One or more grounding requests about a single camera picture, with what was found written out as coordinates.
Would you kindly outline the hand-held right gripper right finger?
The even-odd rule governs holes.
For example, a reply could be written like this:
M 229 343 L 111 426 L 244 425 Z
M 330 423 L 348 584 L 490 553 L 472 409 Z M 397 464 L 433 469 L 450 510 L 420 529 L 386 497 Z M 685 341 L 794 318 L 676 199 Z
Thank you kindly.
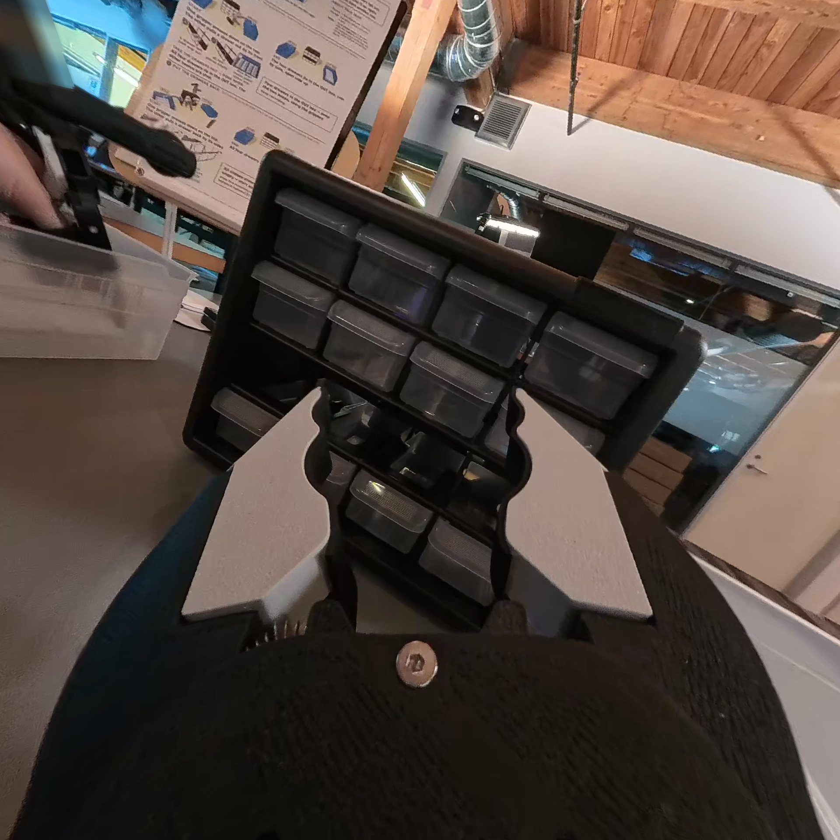
M 526 475 L 501 511 L 511 556 L 503 587 L 528 630 L 564 631 L 582 612 L 645 623 L 654 615 L 600 462 L 518 387 L 509 455 Z

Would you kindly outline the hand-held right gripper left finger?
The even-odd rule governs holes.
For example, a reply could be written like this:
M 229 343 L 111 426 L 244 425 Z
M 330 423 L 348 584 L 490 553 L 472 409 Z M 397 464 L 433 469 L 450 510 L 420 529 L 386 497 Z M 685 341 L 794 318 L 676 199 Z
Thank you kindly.
M 358 586 L 327 491 L 330 423 L 329 393 L 318 385 L 227 472 L 186 620 L 254 613 L 265 628 L 304 624 L 330 597 L 355 627 Z

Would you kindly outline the black drawer cabinet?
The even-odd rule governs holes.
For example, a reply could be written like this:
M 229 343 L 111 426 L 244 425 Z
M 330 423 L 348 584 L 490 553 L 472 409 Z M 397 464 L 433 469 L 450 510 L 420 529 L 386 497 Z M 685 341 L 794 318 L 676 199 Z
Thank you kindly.
M 648 574 L 644 572 L 645 564 L 648 563 L 644 555 L 653 544 L 645 535 L 640 538 L 632 536 L 633 515 L 640 512 L 643 531 L 651 528 L 655 537 L 659 534 L 666 535 L 667 529 L 657 525 L 655 516 L 640 502 L 637 495 L 628 489 L 622 473 L 640 453 L 643 444 L 665 418 L 678 394 L 699 368 L 704 354 L 699 333 L 679 319 L 661 313 L 648 304 L 608 290 L 592 280 L 566 276 L 527 256 L 471 234 L 463 228 L 426 216 L 279 152 L 270 153 L 260 166 L 255 192 L 250 199 L 245 224 L 233 264 L 229 269 L 227 292 L 220 311 L 232 284 L 238 283 L 248 255 L 259 249 L 271 252 L 277 238 L 277 234 L 272 232 L 277 225 L 277 213 L 272 207 L 279 191 L 284 188 L 303 191 L 353 217 L 370 216 L 379 224 L 402 234 L 415 234 L 422 245 L 439 247 L 449 256 L 463 257 L 466 265 L 483 270 L 487 276 L 497 280 L 512 280 L 513 285 L 521 291 L 544 299 L 562 312 L 585 320 L 623 341 L 644 346 L 647 352 L 657 355 L 658 367 L 654 375 L 645 385 L 636 389 L 633 397 L 626 401 L 613 420 L 604 424 L 607 440 L 603 449 L 596 455 L 596 459 L 606 469 L 606 480 L 618 516 L 654 609 L 653 617 L 645 623 L 655 623 L 657 617 L 664 615 L 664 609 L 655 606 L 655 586 L 645 580 Z M 220 311 L 217 323 L 223 318 Z M 198 454 L 220 466 L 231 468 L 237 460 L 232 459 L 228 451 L 216 442 L 213 436 L 214 417 L 207 414 L 208 390 L 212 388 L 207 383 L 207 372 L 214 365 L 215 329 L 216 327 L 196 386 L 184 437 L 185 442 Z M 468 613 L 465 606 L 456 612 L 450 612 L 445 605 L 430 600 L 421 592 L 409 591 L 406 585 L 400 584 L 394 577 L 387 576 L 383 570 L 377 570 L 365 558 L 352 557 L 346 546 L 344 550 L 349 562 L 366 564 L 398 592 L 418 606 L 436 614 L 452 627 L 477 629 L 490 612 L 489 609 L 488 612 Z

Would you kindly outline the clear plastic storage bin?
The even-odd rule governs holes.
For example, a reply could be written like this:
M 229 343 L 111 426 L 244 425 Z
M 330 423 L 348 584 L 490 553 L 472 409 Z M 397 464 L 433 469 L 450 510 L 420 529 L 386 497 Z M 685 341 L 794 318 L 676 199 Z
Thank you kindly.
M 2 225 L 2 358 L 159 357 L 194 274 L 105 228 L 111 250 Z

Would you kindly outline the set of clear cabinet drawers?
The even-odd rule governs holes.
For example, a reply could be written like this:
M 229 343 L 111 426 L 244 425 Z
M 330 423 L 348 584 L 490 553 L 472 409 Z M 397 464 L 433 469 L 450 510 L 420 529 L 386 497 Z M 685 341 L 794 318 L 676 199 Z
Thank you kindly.
M 658 357 L 463 257 L 284 188 L 214 331 L 207 414 L 238 460 L 303 396 L 329 393 L 343 544 L 452 613 L 488 612 L 511 556 L 501 511 L 518 387 L 596 457 Z

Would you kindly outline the person's left hand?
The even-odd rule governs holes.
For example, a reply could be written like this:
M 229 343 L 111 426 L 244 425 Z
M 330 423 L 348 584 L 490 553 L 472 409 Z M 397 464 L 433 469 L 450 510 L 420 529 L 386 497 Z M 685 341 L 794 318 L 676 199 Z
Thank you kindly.
M 32 147 L 1 125 L 1 204 L 4 212 L 27 219 L 43 230 L 60 230 L 56 212 L 41 176 L 44 162 Z

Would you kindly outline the white instruction poster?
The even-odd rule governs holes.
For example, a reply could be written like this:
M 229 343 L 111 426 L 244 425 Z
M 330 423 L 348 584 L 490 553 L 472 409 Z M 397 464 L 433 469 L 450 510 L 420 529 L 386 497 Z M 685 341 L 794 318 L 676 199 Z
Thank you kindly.
M 157 173 L 113 145 L 147 193 L 237 234 L 263 158 L 328 168 L 406 12 L 388 1 L 184 1 L 128 113 L 196 157 L 192 178 Z

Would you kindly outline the wooden post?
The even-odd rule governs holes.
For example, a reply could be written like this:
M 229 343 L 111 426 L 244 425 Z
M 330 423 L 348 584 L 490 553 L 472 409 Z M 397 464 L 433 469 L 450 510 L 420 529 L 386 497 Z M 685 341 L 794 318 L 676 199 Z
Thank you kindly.
M 415 1 L 353 180 L 384 190 L 456 1 Z

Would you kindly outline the silver ventilation duct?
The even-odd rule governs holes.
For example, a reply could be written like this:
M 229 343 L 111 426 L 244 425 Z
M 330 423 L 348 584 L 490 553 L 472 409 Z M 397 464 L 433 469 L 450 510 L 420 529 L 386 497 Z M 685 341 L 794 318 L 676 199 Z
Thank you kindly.
M 492 1 L 457 1 L 463 32 L 446 35 L 438 44 L 434 74 L 463 83 L 490 68 L 501 50 L 501 30 Z

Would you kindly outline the grey wall vent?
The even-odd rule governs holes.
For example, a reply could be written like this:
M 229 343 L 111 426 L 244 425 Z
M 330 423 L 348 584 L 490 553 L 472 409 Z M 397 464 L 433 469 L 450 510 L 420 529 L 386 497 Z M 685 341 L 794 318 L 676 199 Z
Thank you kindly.
M 494 93 L 484 111 L 476 139 L 506 151 L 511 150 L 530 108 L 531 103 L 528 101 Z

